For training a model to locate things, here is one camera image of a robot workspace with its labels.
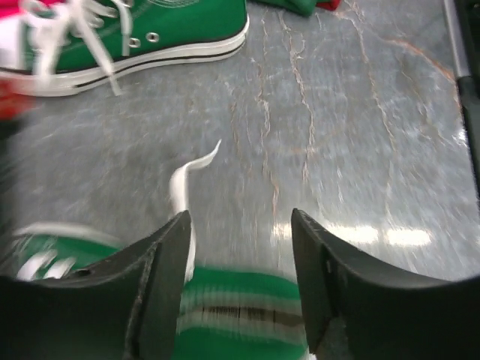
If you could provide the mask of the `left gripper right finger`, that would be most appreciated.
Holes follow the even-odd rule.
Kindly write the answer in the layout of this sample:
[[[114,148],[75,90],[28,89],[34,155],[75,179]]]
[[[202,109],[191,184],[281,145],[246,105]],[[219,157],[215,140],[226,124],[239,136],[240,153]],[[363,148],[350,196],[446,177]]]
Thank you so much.
[[[291,215],[307,345],[345,323],[354,359],[477,359],[479,278],[440,280],[383,262],[304,211]]]

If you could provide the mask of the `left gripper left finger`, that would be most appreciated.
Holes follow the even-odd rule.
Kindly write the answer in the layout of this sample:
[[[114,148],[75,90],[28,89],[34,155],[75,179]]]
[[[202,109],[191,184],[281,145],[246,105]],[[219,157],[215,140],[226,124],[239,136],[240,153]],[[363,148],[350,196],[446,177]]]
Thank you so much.
[[[191,240],[183,211],[54,280],[1,278],[3,359],[170,359]]]

